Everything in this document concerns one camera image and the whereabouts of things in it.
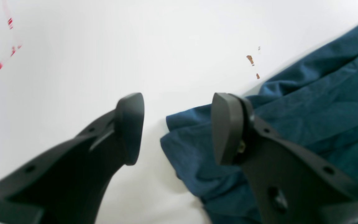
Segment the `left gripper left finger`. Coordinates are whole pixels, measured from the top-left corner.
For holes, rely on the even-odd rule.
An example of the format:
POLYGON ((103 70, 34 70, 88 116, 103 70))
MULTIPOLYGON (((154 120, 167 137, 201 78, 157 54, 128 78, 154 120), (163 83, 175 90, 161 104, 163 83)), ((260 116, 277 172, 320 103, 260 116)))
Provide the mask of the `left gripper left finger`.
POLYGON ((127 95, 77 136, 1 179, 0 223, 94 224, 111 178, 137 162, 144 118, 143 95, 127 95))

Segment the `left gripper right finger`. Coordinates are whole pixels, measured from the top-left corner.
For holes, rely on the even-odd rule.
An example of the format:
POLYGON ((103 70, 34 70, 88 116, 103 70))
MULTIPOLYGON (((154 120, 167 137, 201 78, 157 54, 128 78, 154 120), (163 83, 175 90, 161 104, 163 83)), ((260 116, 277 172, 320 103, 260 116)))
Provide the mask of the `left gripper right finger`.
POLYGON ((264 224, 358 224, 358 182, 283 139, 250 101, 215 93, 211 120, 217 164, 240 167, 264 224))

